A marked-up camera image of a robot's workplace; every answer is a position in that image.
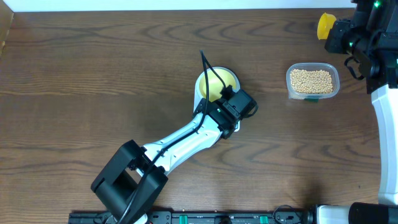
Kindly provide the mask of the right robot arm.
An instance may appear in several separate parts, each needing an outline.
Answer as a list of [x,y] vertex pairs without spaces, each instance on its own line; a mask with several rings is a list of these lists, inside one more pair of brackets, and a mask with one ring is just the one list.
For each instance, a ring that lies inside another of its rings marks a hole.
[[376,112],[381,150],[381,180],[377,203],[348,206],[316,205],[304,223],[397,223],[397,0],[356,1],[352,18],[324,13],[317,36],[329,53],[347,54],[348,70],[365,80]]

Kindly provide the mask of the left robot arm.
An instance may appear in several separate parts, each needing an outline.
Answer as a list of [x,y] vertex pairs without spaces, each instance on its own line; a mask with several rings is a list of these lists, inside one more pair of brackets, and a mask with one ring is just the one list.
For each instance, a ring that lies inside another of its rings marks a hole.
[[133,140],[125,142],[108,161],[91,190],[117,223],[145,222],[168,175],[189,157],[228,139],[238,123],[258,109],[244,90],[228,86],[220,94],[214,101],[202,98],[193,119],[178,131],[143,146]]

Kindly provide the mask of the yellow measuring scoop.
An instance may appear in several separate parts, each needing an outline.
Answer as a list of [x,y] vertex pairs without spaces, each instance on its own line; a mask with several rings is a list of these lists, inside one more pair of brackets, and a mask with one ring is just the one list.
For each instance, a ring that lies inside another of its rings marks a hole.
[[332,14],[323,13],[318,21],[317,37],[319,40],[326,40],[332,29],[336,17]]

